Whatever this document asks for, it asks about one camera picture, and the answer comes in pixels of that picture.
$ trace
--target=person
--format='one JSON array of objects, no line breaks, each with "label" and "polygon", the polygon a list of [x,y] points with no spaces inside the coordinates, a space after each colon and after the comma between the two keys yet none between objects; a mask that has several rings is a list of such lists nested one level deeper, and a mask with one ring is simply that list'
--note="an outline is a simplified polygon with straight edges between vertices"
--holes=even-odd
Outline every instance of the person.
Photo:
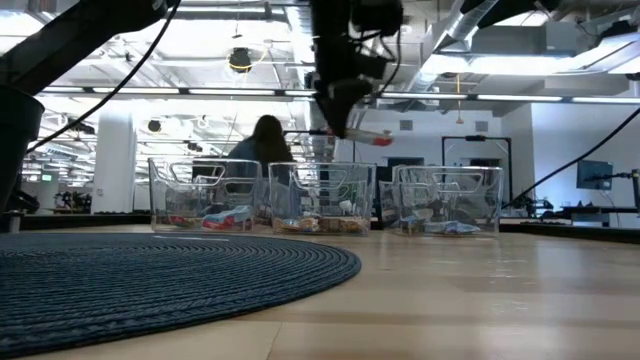
[{"label": "person", "polygon": [[[262,176],[269,176],[269,164],[292,162],[293,155],[287,146],[280,121],[273,115],[258,119],[253,134],[236,145],[228,155],[229,159],[258,161],[262,165]],[[241,171],[242,176],[251,176]]]}]

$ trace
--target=computer monitor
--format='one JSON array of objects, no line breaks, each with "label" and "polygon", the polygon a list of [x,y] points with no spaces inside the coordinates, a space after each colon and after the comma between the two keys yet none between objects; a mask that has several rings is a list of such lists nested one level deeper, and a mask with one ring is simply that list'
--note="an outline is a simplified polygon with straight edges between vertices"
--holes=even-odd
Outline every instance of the computer monitor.
[{"label": "computer monitor", "polygon": [[613,175],[613,164],[605,161],[582,160],[578,162],[578,189],[610,191],[612,179],[594,178]]}]

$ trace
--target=long brown hair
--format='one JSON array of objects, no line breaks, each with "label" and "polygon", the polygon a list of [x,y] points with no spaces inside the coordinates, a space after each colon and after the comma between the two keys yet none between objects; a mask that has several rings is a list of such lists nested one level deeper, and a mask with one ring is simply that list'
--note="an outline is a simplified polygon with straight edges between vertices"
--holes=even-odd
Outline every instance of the long brown hair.
[{"label": "long brown hair", "polygon": [[275,116],[261,116],[249,139],[256,143],[258,160],[266,163],[293,161],[282,134],[282,125]]}]

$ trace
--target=wooden floor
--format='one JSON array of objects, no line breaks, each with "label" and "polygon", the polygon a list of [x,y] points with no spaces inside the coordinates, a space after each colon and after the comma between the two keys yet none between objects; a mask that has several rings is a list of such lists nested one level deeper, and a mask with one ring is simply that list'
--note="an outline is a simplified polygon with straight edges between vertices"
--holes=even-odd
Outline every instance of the wooden floor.
[{"label": "wooden floor", "polygon": [[639,246],[518,234],[303,239],[356,253],[362,272],[231,321],[32,359],[640,359]]}]

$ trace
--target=blue round rug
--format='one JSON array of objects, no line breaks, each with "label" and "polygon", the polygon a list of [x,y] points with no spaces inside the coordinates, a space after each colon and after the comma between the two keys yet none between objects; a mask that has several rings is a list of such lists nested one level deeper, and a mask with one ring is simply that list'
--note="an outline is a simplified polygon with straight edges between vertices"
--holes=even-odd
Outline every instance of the blue round rug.
[{"label": "blue round rug", "polygon": [[0,236],[0,358],[123,339],[284,304],[360,270],[352,253],[232,235]]}]

